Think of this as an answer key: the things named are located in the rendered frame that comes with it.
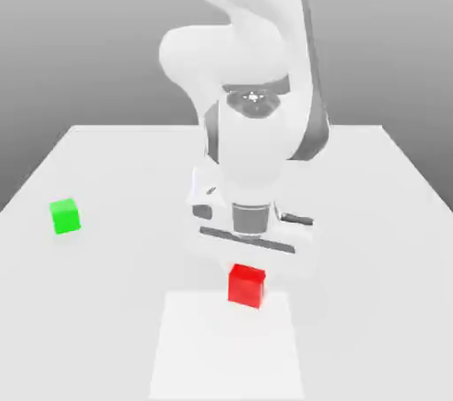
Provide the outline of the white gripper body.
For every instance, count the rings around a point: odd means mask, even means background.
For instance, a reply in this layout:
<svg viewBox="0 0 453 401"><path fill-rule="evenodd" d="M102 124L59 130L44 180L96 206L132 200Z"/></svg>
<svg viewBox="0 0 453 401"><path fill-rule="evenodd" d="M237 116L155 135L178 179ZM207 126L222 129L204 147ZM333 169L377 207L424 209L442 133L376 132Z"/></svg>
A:
<svg viewBox="0 0 453 401"><path fill-rule="evenodd" d="M308 278L316 269L316 237L295 224L276 226L254 239L212 227L190 226L188 250L225 266L252 266L269 277Z"/></svg>

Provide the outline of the small red cube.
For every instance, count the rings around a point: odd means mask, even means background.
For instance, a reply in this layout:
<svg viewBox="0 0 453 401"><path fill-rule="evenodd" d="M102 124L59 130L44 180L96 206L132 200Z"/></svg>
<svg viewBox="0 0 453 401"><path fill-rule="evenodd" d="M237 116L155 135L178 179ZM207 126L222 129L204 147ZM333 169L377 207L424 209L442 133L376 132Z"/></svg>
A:
<svg viewBox="0 0 453 401"><path fill-rule="evenodd" d="M264 270L234 264L228 275L227 299L259 309L264 298L265 277Z"/></svg>

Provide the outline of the small green cube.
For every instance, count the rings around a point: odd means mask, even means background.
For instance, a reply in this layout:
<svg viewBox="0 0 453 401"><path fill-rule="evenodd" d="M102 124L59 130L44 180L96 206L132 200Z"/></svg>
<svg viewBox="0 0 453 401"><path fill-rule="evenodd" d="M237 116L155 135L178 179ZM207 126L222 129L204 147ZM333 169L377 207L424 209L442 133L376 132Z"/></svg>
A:
<svg viewBox="0 0 453 401"><path fill-rule="evenodd" d="M81 228L79 211L73 198L50 203L50 214L57 235L73 232Z"/></svg>

